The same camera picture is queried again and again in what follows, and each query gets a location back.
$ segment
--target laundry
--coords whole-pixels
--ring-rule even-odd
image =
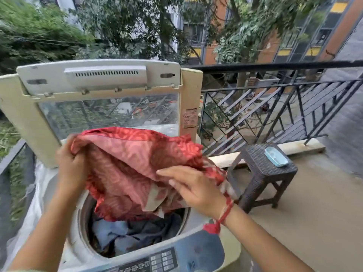
[[[198,169],[236,199],[226,172],[203,157],[203,147],[189,135],[168,137],[152,130],[109,127],[77,135],[71,150],[76,154],[85,146],[91,167],[86,187],[97,201],[95,213],[107,221],[162,218],[187,207],[169,179],[156,174],[170,166]]]
[[[166,214],[165,218],[138,221],[108,222],[94,216],[92,232],[98,242],[93,243],[94,249],[102,255],[107,251],[111,256],[119,256],[176,236],[181,224],[182,217],[176,212]]]

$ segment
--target sticker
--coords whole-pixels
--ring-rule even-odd
[[[185,109],[183,112],[183,128],[195,128],[198,124],[198,108]]]

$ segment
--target beige plastic frame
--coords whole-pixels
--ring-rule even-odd
[[[62,102],[77,100],[92,100],[120,98],[124,96],[153,95],[179,92],[179,135],[190,134],[195,141],[197,126],[183,127],[183,115],[186,109],[198,110],[200,92],[202,89],[203,72],[187,68],[181,69],[180,86],[152,87],[115,90],[90,91],[83,95],[81,92],[55,93],[49,97],[34,97],[27,93],[18,74],[0,76],[0,109],[19,131],[36,156],[49,168],[57,167],[54,158],[61,143],[53,133],[42,111],[39,102]]]

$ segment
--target fingernail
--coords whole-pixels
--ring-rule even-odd
[[[175,185],[175,179],[172,179],[172,178],[171,178],[171,179],[169,180],[169,184],[170,184],[171,186],[174,186],[174,185]]]

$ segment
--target hand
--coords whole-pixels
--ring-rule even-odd
[[[66,192],[81,192],[85,188],[88,176],[86,149],[72,155],[70,147],[75,135],[67,137],[67,142],[57,151],[56,160],[59,165],[58,188]]]
[[[157,174],[170,177],[169,184],[189,206],[203,215],[219,219],[226,198],[202,172],[187,166],[173,166],[158,170]]]

